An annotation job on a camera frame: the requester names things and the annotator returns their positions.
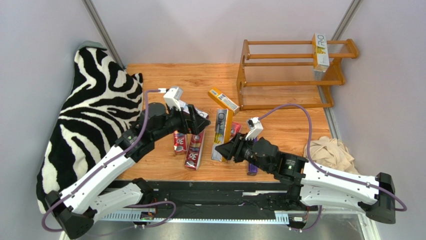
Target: metal floor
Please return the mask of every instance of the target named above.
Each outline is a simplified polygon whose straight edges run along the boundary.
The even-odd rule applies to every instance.
[[[309,216],[310,226],[317,215]],[[89,233],[105,234],[125,227],[130,222],[100,221]],[[275,224],[223,224],[223,223],[166,223],[147,229],[129,229],[114,235],[99,237],[83,236],[80,240],[364,240],[363,226],[358,214],[324,213],[318,225],[311,231],[297,233],[286,225]]]

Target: crumpled towel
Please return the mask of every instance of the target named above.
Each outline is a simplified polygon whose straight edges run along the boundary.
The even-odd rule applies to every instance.
[[[303,156],[307,158],[307,145],[304,146]],[[351,174],[358,174],[354,160],[348,148],[337,138],[322,136],[319,140],[310,142],[310,156],[318,164]]]

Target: black and white cushion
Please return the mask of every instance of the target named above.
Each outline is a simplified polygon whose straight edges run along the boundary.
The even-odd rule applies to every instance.
[[[84,42],[74,58],[74,83],[37,175],[42,213],[46,194],[61,191],[93,168],[141,113],[142,74],[128,75],[100,43]]]

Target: wooden table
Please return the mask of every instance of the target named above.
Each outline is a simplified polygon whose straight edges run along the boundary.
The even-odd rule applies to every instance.
[[[132,168],[123,172],[119,179],[164,181],[220,181],[220,182],[275,182],[271,174],[259,170],[256,176],[247,175],[247,162],[223,163],[211,160],[214,140],[214,125],[216,111],[221,108],[207,92],[217,87],[226,96],[237,103],[237,73],[238,64],[130,64],[129,74],[143,74],[143,89],[169,88],[179,86],[183,89],[181,100],[193,104],[209,114],[212,124],[206,128],[201,165],[198,170],[184,167],[185,155],[175,156],[173,136],[168,135],[155,143],[155,150],[147,154]],[[307,98],[318,98],[314,91],[295,92],[306,95]],[[151,93],[149,102],[164,103],[163,94]],[[241,132],[246,133],[246,120],[260,117],[267,110],[245,110],[234,116],[233,121],[242,124]],[[329,136],[330,130],[322,108],[310,108],[313,135],[316,140],[321,136]],[[281,109],[262,120],[264,127],[260,137],[265,137],[280,151],[303,155],[304,146],[308,139],[308,120],[300,109]]]

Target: gray wall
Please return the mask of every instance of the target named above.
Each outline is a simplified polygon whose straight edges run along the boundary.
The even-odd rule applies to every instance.
[[[80,0],[0,6],[0,239],[56,240],[41,226],[36,175],[71,90],[77,47],[101,38]]]
[[[243,40],[330,38],[351,0],[94,0],[124,64],[239,63]]]
[[[360,57],[347,60],[347,84],[333,89],[343,140],[363,174],[389,173],[408,212],[378,224],[383,240],[425,239],[426,2],[363,1],[343,38]]]

